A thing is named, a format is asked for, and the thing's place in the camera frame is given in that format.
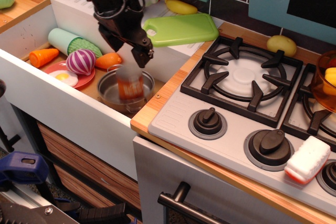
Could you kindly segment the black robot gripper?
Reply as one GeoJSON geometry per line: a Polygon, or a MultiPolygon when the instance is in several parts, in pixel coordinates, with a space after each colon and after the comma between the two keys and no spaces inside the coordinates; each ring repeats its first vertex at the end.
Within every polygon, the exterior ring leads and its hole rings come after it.
{"type": "Polygon", "coordinates": [[[151,40],[141,28],[143,6],[139,0],[88,0],[94,5],[99,33],[118,52],[123,44],[132,46],[133,57],[140,68],[153,58],[151,40]]]}

